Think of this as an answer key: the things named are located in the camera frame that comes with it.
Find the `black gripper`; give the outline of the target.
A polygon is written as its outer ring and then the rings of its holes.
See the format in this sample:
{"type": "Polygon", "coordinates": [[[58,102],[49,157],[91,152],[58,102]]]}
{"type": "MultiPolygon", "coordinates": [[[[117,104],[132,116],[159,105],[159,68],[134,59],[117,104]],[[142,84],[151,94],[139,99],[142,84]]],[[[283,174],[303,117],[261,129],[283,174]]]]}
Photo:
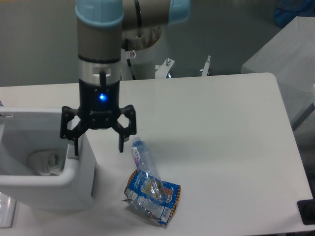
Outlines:
{"type": "Polygon", "coordinates": [[[75,156],[79,156],[78,140],[90,129],[106,129],[111,127],[119,134],[119,151],[124,151],[124,142],[130,135],[137,133],[136,111],[132,105],[119,108],[120,82],[106,85],[104,88],[79,80],[79,109],[62,107],[60,138],[73,141],[75,156]],[[123,127],[118,118],[124,115],[128,126],[123,127]],[[68,129],[68,123],[75,116],[80,121],[73,129],[68,129]]]}

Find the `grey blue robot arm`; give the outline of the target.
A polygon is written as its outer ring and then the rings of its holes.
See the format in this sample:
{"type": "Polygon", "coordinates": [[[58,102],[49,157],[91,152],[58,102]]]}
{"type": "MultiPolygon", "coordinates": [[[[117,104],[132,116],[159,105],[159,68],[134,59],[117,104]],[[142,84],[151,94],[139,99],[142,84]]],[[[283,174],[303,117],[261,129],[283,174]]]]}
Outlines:
{"type": "Polygon", "coordinates": [[[79,107],[62,107],[60,137],[79,154],[79,138],[89,129],[112,128],[119,150],[136,134],[132,105],[119,106],[122,34],[127,30],[171,25],[190,15],[188,0],[78,0],[79,107]]]}

